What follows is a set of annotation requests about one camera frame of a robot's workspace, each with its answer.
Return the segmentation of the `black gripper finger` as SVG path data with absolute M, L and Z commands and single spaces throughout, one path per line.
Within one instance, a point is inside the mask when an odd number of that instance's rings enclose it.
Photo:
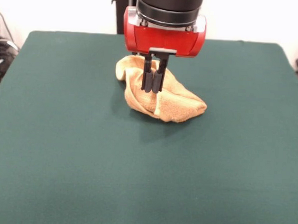
M 144 71 L 143 71 L 141 90 L 144 90 L 146 93 L 152 91 L 152 84 L 153 84 L 152 55 L 147 54 L 144 59 Z
M 158 93 L 162 91 L 162 85 L 164 82 L 166 67 L 168 65 L 169 55 L 156 54 L 155 57 L 157 57 L 160 60 L 159 60 L 158 69 L 154 73 L 154 77 L 153 77 L 152 92 Z

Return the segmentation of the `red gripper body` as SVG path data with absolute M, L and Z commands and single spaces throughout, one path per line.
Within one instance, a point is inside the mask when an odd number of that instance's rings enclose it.
M 206 37 L 206 17 L 198 15 L 193 25 L 164 27 L 142 19 L 136 7 L 128 6 L 124 13 L 124 39 L 127 50 L 147 54 L 150 48 L 170 49 L 179 57 L 195 57 Z

